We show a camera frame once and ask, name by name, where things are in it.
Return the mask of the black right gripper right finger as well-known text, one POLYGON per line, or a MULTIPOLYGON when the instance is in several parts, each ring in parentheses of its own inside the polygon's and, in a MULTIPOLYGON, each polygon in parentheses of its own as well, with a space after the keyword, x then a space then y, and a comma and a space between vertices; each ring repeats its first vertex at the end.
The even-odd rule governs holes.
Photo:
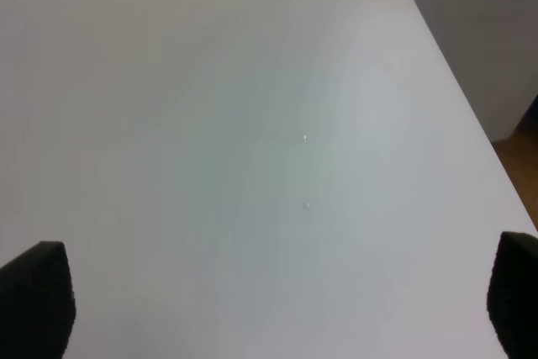
POLYGON ((537 357, 537 239, 501 234, 487 294, 488 317, 509 358, 537 357))

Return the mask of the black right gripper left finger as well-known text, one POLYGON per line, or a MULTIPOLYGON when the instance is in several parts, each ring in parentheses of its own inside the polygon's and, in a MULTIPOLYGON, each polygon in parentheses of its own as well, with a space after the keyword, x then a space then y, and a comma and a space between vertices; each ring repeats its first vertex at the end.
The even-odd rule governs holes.
POLYGON ((62 358, 75 319, 62 242, 41 241, 1 267, 2 358, 62 358))

